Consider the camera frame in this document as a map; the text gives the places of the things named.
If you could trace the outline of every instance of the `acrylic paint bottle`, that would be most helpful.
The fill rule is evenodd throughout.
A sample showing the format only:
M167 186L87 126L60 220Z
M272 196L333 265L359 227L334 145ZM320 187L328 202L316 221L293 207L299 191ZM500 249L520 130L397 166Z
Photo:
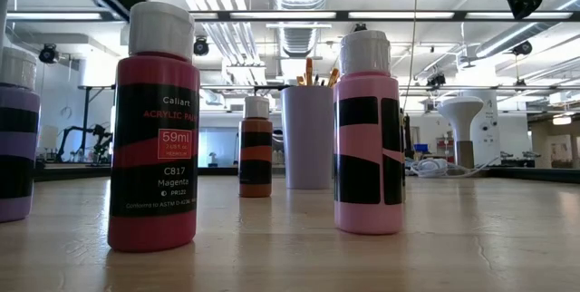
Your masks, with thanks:
M270 102L259 96L244 100L239 123L239 196L270 197L272 193L272 122Z
M334 86L334 221L352 233L402 229L399 85L389 63L383 32L359 31L341 41L343 77Z
M146 252L196 232L199 72L193 19L159 2L130 10L129 57L117 67L109 245Z
M30 213L40 97L34 93L36 60L5 47L0 69L0 222Z

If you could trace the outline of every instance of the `table surface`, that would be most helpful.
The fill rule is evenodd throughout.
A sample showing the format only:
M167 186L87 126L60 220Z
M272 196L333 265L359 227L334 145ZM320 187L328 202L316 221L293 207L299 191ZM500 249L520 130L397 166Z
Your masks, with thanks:
M408 180L406 229L334 228L330 190L239 199L200 177L194 243L149 254L107 245L108 180L36 183L32 215L0 225L0 291L572 291L580 186Z

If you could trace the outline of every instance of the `ceiling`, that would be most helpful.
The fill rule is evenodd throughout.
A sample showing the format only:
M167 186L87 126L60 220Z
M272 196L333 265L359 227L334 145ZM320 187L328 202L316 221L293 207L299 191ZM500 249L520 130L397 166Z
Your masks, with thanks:
M189 9L186 0L163 0L174 5ZM557 0L544 0L540 10L555 10ZM329 10L412 10L415 0L327 0L326 9ZM246 5L252 10L273 9L272 0L246 0ZM9 0L10 11L92 11L98 7L92 0ZM478 10L478 11L507 11L508 4L500 0L417 0L419 10ZM127 46L121 41L122 22L102 23L15 23L8 24L14 27L14 32L22 40L26 37L38 34L85 34L91 39L104 45L115 54L126 55ZM409 83L410 73L420 73L429 64L438 60L445 53L452 51L462 44L482 44L492 37L501 34L514 23L465 23L462 35L461 23L417 23L413 39L413 22L373 22L368 23L368 29L384 31L392 42L391 71L400 82L400 85ZM320 36L316 44L313 56L322 58L314 61L314 72L321 77L328 77L334 67L338 67L337 57L339 53L338 43L340 39L349 34L354 23L333 22L331 28L320 29ZM274 82L284 78L281 73L279 62L279 49L275 29L266 28L265 23L252 23L251 30L256 40L261 60L266 66L266 79ZM202 25L196 25L196 34L204 34ZM525 57L520 57L518 66L515 66L513 55L499 54L485 60L496 70L498 83L512 84L516 80L517 73L525 75L549 69L559 63L570 60L577 55L574 51L580 49L580 40L576 39L580 33L579 23L559 24L552 29L538 34L529 41L534 46L534 52ZM411 46L415 42L413 64L411 69ZM202 84L225 83L220 73L222 69L222 56L217 48L210 45L210 53L206 56L196 57L195 64L202 69ZM82 51L75 57L82 57ZM457 67L449 63L442 70L448 84L455 82ZM422 75L418 82L425 84L425 78L429 73ZM534 85L546 85L558 83L564 79L578 75L576 68L567 68L565 72L556 72L535 81ZM470 84L478 84L477 78ZM528 96L518 97L520 102L532 102L541 98L542 93L532 93ZM235 96L228 96L232 101L240 102L243 94L238 92ZM424 97L414 97L413 102L420 102Z

